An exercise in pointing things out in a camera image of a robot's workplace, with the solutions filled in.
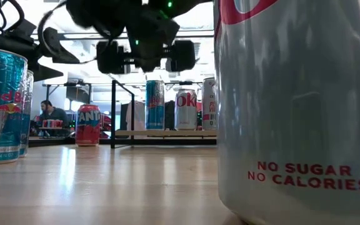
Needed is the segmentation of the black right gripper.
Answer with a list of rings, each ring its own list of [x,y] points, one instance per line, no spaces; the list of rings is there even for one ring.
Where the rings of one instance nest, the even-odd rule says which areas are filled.
[[[164,57],[164,45],[170,46],[179,31],[179,24],[161,12],[140,12],[126,24],[131,54],[136,67],[144,72],[154,71]],[[127,74],[124,48],[117,41],[99,41],[96,46],[97,67],[104,74]],[[166,71],[181,72],[195,66],[194,43],[176,40],[169,48]]]

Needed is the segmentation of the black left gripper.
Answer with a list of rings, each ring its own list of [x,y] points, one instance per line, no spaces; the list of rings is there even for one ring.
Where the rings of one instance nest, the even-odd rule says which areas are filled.
[[[26,40],[10,36],[10,31],[0,34],[0,49],[24,56],[29,63],[29,70],[33,72],[34,82],[43,81],[63,76],[61,71],[40,65],[39,58],[42,56],[39,46],[34,39]],[[43,32],[44,44],[50,48],[43,49],[46,57],[52,58],[53,63],[79,64],[79,59],[66,50],[60,43],[58,31],[47,27]]]

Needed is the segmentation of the Red Bull sugarfree can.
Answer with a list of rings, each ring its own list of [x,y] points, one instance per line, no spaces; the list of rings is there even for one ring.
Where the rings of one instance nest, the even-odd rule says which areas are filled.
[[[19,157],[28,61],[0,50],[0,163]]]
[[[145,126],[147,130],[164,129],[164,82],[146,83]]]
[[[24,101],[22,111],[21,144],[19,147],[19,157],[24,158],[28,153],[29,130],[31,125],[31,108],[33,100],[34,73],[27,71],[24,87]]]

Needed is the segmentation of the white Celsius can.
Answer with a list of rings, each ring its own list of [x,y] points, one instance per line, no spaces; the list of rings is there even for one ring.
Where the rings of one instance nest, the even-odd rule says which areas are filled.
[[[202,128],[216,130],[216,82],[213,77],[206,78],[202,84]]]

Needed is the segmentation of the silver Diet Coke can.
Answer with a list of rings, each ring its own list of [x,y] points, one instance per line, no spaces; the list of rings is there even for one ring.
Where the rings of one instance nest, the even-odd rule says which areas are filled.
[[[195,130],[197,128],[197,96],[193,89],[180,89],[176,94],[174,128]]]
[[[247,225],[360,225],[360,0],[214,0],[218,188]]]

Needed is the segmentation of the dark hanging monitor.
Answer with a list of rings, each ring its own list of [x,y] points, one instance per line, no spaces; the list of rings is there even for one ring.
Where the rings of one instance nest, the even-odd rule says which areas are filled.
[[[89,89],[85,86],[69,86],[66,88],[66,97],[72,101],[87,104],[89,102]]]

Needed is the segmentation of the person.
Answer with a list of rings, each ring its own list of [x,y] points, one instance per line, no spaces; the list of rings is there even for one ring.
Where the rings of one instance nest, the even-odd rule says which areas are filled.
[[[68,127],[69,120],[68,115],[66,114],[65,110],[54,107],[50,101],[44,100],[41,102],[41,110],[42,113],[40,115],[40,120],[46,120],[46,119],[55,119],[55,120],[61,120],[62,126],[64,128]]]

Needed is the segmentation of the white hanging cloth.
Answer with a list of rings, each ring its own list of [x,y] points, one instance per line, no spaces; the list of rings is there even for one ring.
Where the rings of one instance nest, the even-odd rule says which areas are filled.
[[[134,102],[134,130],[135,131],[142,131],[145,130],[145,103],[135,101]],[[132,114],[132,107],[131,103],[127,106],[126,112],[126,122],[127,122],[127,130],[131,130],[131,116]]]

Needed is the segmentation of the red Fanta can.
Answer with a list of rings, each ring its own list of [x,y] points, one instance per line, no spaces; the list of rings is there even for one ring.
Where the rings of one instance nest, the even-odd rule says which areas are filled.
[[[97,146],[101,132],[101,113],[93,104],[83,104],[77,111],[75,142],[78,146]]]

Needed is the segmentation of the black background rig frame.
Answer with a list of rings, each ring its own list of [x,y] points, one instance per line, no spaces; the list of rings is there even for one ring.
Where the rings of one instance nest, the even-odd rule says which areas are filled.
[[[88,87],[88,89],[89,89],[88,104],[91,102],[92,84],[84,83],[84,82],[80,81],[80,82],[67,82],[64,84],[44,84],[44,86],[46,86],[46,99],[45,100],[50,101],[54,107],[65,110],[66,113],[69,112],[70,114],[75,115],[77,112],[77,109],[71,108],[73,101],[66,97],[66,88],[69,86]],[[68,116],[68,120],[69,120],[69,125],[68,125],[68,127],[64,127],[64,128],[69,129],[70,123],[73,120],[73,118]]]

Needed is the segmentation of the black metal rack frame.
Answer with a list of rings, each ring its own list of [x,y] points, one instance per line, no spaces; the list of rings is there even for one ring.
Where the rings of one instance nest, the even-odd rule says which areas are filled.
[[[129,91],[128,88],[124,87],[123,84],[118,82],[117,80],[112,81],[112,103],[116,103],[116,87],[120,86],[125,91]],[[134,130],[134,102],[135,95],[132,91],[129,91],[131,95],[131,107],[132,107],[132,118],[131,118],[131,130],[115,130],[115,125],[112,125],[111,128],[111,146],[114,147],[115,139],[216,139],[216,131],[214,130],[200,130],[197,124],[197,128],[195,130],[176,130],[174,128],[174,108],[175,108],[175,100],[169,101],[170,110],[168,112],[165,111],[166,103],[164,98],[164,129],[153,129],[147,130],[145,126],[145,130],[135,131]],[[146,109],[146,84],[145,84],[145,98],[140,101],[145,103]],[[198,107],[202,105],[201,102],[198,101],[197,98],[197,122],[199,121],[199,109]]]

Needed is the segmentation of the black table rig frame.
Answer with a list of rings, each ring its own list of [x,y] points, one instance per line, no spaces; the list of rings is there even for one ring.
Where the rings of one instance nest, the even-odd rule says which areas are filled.
[[[75,144],[75,139],[71,137],[65,138],[38,138],[32,137],[29,140],[29,147],[42,147],[42,146],[58,146],[58,145],[68,145]],[[216,145],[215,139],[115,139],[114,145],[168,145],[168,146],[198,146],[198,145]]]

